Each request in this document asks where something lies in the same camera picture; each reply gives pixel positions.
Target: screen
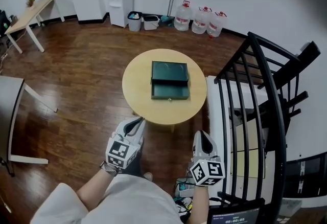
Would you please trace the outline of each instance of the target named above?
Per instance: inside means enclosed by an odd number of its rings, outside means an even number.
[[[211,223],[212,224],[225,224],[225,223],[255,224],[258,214],[259,214],[259,209],[213,215]]]

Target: shoe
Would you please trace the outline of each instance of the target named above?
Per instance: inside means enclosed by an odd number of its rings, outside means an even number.
[[[153,180],[153,175],[151,172],[147,172],[143,175],[148,181],[151,181]]]

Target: desk leg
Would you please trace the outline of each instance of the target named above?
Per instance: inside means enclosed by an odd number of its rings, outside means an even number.
[[[55,1],[55,7],[60,15],[60,18],[61,18],[61,21],[64,22],[65,21],[65,18],[63,17],[63,15],[61,14],[60,10],[59,10],[59,7],[58,7],[58,4],[57,4],[57,0],[54,0]]]
[[[31,39],[34,41],[34,43],[37,45],[37,47],[39,48],[40,52],[44,52],[44,48],[42,47],[42,45],[40,44],[40,42],[37,40],[37,38],[35,37],[33,31],[31,30],[30,26],[27,25],[26,26],[26,30],[29,33]]]
[[[6,166],[6,168],[7,168],[7,171],[8,171],[8,173],[9,173],[9,175],[11,175],[12,177],[15,177],[15,172],[14,172],[14,168],[13,168],[13,166],[12,166],[12,164],[10,163],[10,166],[11,166],[11,171],[10,171],[10,167],[9,167],[9,161],[8,162],[3,162],[4,164],[5,164],[5,166]]]
[[[11,43],[15,46],[19,53],[22,53],[20,47],[17,45],[16,41],[12,38],[10,34],[7,34],[8,38],[10,39]]]
[[[41,22],[40,22],[40,20],[39,20],[39,17],[36,15],[35,18],[36,18],[36,22],[37,22],[38,26],[41,27]]]
[[[44,22],[44,19],[41,17],[40,14],[38,14],[36,17],[39,19],[40,22]]]
[[[24,93],[24,88],[25,88],[25,84],[22,85],[22,89],[19,92],[19,95],[16,100],[15,110],[14,110],[13,116],[11,118],[10,134],[9,134],[9,142],[8,142],[8,157],[10,157],[10,155],[11,155],[12,134],[14,132],[14,126],[15,126],[16,116],[17,116],[17,112],[18,112],[18,107],[19,107],[19,104],[21,101],[22,94]]]
[[[57,107],[55,106],[54,103],[49,102],[45,98],[41,97],[39,94],[37,94],[30,86],[28,86],[26,83],[25,84],[25,90],[35,99],[38,101],[42,102],[45,106],[47,106],[49,109],[51,109],[54,112],[57,112]]]
[[[30,158],[28,156],[10,155],[9,160],[14,161],[14,162],[23,162],[23,163],[49,164],[49,160],[38,159],[38,158]]]

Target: potted plant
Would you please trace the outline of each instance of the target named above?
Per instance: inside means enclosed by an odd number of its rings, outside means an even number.
[[[28,8],[32,8],[35,0],[27,0],[26,5]]]

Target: water bottle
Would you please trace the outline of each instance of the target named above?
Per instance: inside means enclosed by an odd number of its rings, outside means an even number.
[[[221,33],[221,30],[226,25],[226,22],[227,16],[224,12],[215,12],[212,15],[208,27],[206,28],[206,32],[209,34],[210,37],[218,37]]]
[[[189,23],[192,17],[192,9],[189,1],[183,1],[183,5],[177,8],[174,19],[174,27],[179,31],[186,31],[189,29]]]
[[[192,23],[192,31],[194,33],[203,34],[205,32],[206,27],[209,23],[211,13],[212,13],[211,9],[207,7],[204,8],[199,7],[199,11],[195,13],[195,17]]]

